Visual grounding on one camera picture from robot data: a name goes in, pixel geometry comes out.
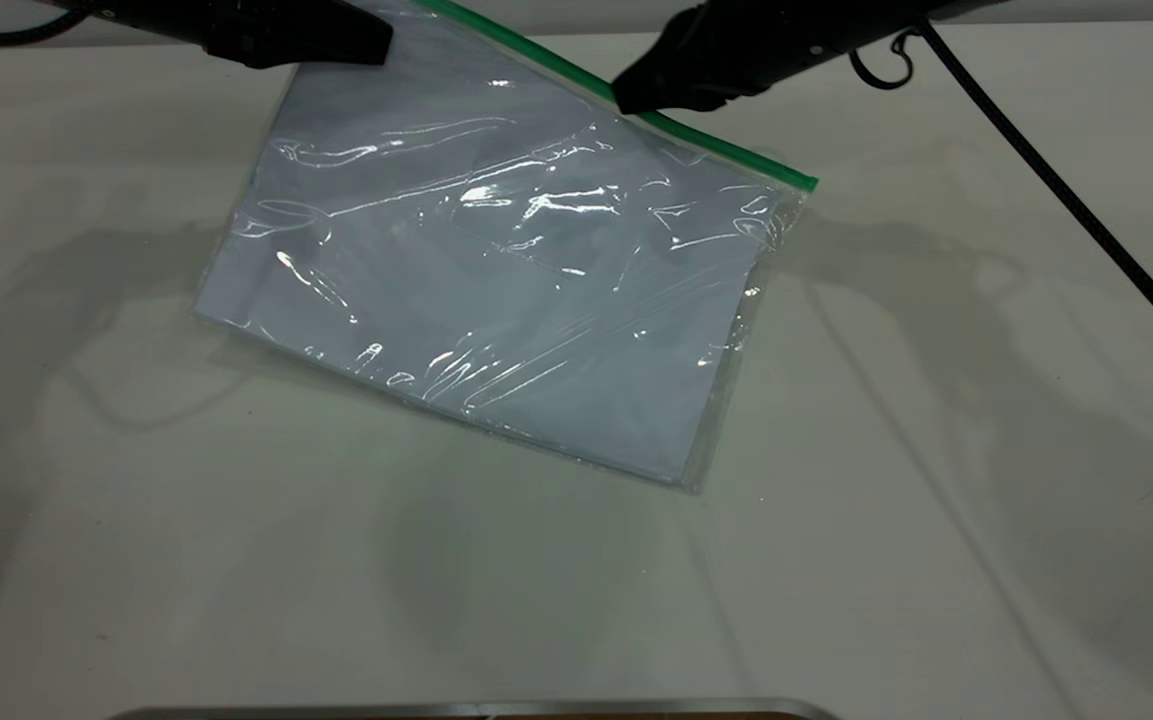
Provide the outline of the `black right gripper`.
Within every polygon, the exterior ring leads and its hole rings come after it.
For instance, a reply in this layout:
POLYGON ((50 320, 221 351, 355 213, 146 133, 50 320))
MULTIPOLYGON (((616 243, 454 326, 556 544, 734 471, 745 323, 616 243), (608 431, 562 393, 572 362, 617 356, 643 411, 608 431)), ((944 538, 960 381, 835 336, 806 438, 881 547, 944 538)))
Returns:
POLYGON ((865 85, 896 90, 914 74, 904 37, 936 10, 936 1, 704 1, 668 20, 645 55, 613 78, 613 99, 625 115, 714 111, 838 57, 865 85), (734 58, 743 20, 751 22, 751 37, 743 42, 741 78, 734 58), (859 51, 890 36, 906 74, 877 78, 859 51))

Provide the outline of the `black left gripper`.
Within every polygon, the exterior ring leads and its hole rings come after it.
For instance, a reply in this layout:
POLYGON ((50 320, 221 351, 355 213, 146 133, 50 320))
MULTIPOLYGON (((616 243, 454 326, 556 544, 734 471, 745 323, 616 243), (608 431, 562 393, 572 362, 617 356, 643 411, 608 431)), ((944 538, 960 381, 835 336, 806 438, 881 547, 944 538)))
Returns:
POLYGON ((96 17, 256 69, 380 67, 394 37, 387 20, 347 1, 97 1, 96 17))

